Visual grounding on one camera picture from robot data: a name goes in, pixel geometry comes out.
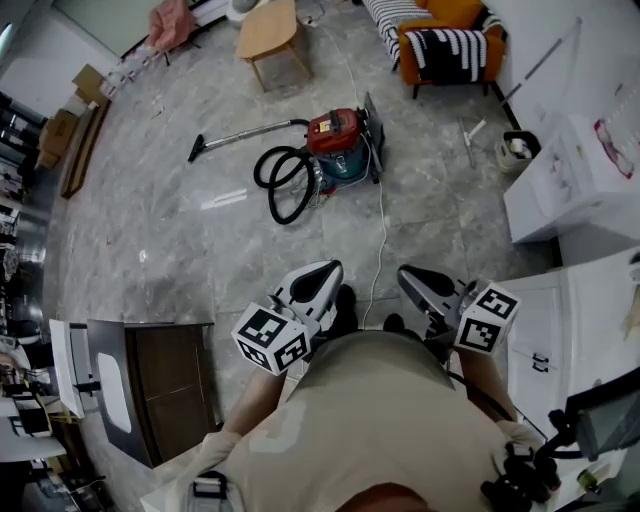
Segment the striped cushion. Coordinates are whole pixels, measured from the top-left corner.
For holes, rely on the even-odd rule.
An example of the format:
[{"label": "striped cushion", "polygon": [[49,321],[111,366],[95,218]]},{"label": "striped cushion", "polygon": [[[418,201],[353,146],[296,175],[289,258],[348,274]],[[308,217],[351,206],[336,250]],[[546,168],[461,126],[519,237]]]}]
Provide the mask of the striped cushion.
[{"label": "striped cushion", "polygon": [[418,7],[414,0],[363,0],[363,2],[375,21],[394,64],[400,57],[398,25],[409,20],[432,18],[431,13]]}]

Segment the grey tile floor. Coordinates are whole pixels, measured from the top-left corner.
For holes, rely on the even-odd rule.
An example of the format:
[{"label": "grey tile floor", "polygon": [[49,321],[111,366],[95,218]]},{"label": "grey tile floor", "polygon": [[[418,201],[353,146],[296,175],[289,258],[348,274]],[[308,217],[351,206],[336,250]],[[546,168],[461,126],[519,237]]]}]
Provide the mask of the grey tile floor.
[{"label": "grey tile floor", "polygon": [[[466,277],[498,280],[540,273],[550,264],[548,247],[514,247],[509,240],[502,203],[507,183],[492,154],[493,142],[509,125],[495,96],[484,97],[479,85],[423,87],[412,100],[411,88],[391,73],[365,8],[319,1],[326,10],[321,28],[306,28],[298,42],[312,80],[289,55],[277,55],[258,63],[269,88],[261,93],[250,67],[234,57],[237,29],[223,21],[198,38],[202,49],[175,52],[170,67],[155,61],[119,93],[83,189],[54,208],[51,245],[59,251],[59,267],[46,291],[55,297],[51,314],[70,321],[213,318],[209,345],[223,414],[252,369],[229,335],[250,301],[263,299],[297,265],[337,258],[363,312],[377,270],[383,230],[379,189],[371,182],[338,192],[290,226],[271,219],[266,194],[253,183],[253,166],[271,146],[303,145],[300,128],[186,162],[201,132],[213,139],[354,107],[349,72],[327,33],[353,71],[358,98],[370,91],[387,135],[382,183],[388,237],[368,326],[399,311],[410,327],[426,327],[395,281],[402,263],[436,264]],[[319,8],[300,0],[298,14],[317,16]],[[468,126],[488,117],[474,148],[475,170],[457,116]],[[201,209],[241,188],[247,189],[246,200]],[[96,414],[83,431],[122,510],[139,510],[139,497],[167,481],[190,457],[152,471],[109,445]]]}]

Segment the white box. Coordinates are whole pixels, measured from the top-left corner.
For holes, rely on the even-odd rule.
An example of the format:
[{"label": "white box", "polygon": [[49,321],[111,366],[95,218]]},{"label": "white box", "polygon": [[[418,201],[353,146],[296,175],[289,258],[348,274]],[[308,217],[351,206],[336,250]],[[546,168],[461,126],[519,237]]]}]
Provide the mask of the white box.
[{"label": "white box", "polygon": [[240,353],[274,375],[280,375],[311,351],[309,330],[255,302],[231,331]]},{"label": "white box", "polygon": [[455,346],[493,354],[507,337],[520,299],[491,283],[462,314]]}]

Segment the orange armchair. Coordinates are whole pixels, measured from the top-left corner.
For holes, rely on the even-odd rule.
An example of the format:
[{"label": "orange armchair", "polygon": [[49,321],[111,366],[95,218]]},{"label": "orange armchair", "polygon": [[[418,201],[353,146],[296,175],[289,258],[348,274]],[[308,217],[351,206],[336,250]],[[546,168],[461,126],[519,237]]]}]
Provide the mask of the orange armchair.
[{"label": "orange armchair", "polygon": [[[407,21],[398,27],[400,71],[405,83],[413,85],[414,99],[417,97],[421,85],[432,82],[420,79],[418,62],[406,32],[427,28],[469,30],[484,7],[479,0],[416,0],[416,4],[428,9],[433,14],[433,19]],[[485,94],[487,84],[495,82],[500,71],[505,50],[505,43],[502,40],[503,34],[502,28],[498,26],[491,27],[485,34],[487,36],[487,65],[481,80],[485,84]]]}]

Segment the pink cloth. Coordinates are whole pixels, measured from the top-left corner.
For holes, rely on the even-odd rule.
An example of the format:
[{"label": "pink cloth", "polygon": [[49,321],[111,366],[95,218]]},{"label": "pink cloth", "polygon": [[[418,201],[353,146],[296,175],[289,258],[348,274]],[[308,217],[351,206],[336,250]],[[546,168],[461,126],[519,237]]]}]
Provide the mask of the pink cloth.
[{"label": "pink cloth", "polygon": [[185,0],[164,0],[149,13],[147,44],[166,52],[184,43],[196,26]]}]

